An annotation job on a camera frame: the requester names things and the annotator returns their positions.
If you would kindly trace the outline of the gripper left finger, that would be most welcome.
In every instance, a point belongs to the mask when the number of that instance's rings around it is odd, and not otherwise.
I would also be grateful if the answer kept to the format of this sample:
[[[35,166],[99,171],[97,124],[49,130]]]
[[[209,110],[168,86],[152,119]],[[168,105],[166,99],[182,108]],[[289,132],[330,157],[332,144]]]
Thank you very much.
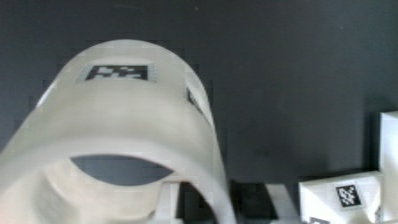
[[[157,203],[150,224],[182,224],[177,218],[179,183],[165,182],[159,188]]]

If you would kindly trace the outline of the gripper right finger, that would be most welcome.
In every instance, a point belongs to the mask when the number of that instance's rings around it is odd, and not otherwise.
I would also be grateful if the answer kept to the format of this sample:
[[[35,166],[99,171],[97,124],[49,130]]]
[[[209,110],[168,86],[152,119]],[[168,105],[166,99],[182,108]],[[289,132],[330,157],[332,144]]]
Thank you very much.
[[[285,185],[266,184],[264,188],[276,214],[276,218],[269,220],[269,224],[300,224],[298,211],[289,197]]]

